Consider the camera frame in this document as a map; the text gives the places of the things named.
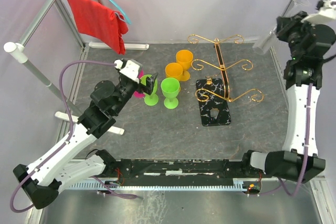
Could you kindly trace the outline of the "clear champagne flute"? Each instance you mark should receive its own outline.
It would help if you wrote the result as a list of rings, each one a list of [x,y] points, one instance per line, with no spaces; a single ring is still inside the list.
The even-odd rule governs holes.
[[[291,0],[288,8],[285,10],[284,14],[281,15],[281,17],[291,17],[310,5],[311,4],[308,0]],[[277,32],[279,28],[280,25],[276,20],[275,25],[270,29],[270,31],[262,35],[254,43],[253,50],[260,55],[264,55],[277,41]]]

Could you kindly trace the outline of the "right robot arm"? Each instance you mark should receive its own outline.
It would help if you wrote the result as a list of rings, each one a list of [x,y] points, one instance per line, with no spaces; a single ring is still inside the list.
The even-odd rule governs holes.
[[[335,32],[327,25],[334,13],[299,12],[277,17],[276,37],[289,46],[291,59],[284,69],[289,104],[287,134],[282,150],[262,153],[249,150],[240,171],[253,177],[259,171],[268,176],[306,183],[324,171],[315,139],[316,108],[322,88],[324,58],[335,43]]]

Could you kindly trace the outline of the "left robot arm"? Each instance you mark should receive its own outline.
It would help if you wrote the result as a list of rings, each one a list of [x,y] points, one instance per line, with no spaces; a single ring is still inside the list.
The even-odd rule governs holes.
[[[90,95],[89,107],[76,123],[70,123],[69,133],[42,157],[14,168],[18,188],[26,193],[32,207],[47,207],[61,192],[83,179],[97,175],[110,177],[115,173],[116,160],[106,150],[97,151],[76,165],[67,167],[66,164],[115,124],[116,116],[135,92],[152,94],[156,79],[157,74],[141,80],[120,73],[118,84],[100,81]]]

